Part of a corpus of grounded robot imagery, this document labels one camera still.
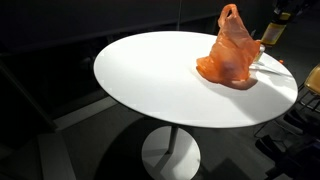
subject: table pedestal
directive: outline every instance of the table pedestal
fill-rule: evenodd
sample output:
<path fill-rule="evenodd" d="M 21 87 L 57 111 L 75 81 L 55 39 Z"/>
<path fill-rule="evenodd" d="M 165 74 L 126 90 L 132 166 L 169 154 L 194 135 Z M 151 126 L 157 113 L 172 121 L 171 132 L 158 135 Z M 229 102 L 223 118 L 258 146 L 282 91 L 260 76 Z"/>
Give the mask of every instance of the table pedestal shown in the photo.
<path fill-rule="evenodd" d="M 155 180 L 190 180 L 199 169 L 200 150 L 189 133 L 180 128 L 171 131 L 170 126 L 165 126 L 146 138 L 142 161 Z"/>

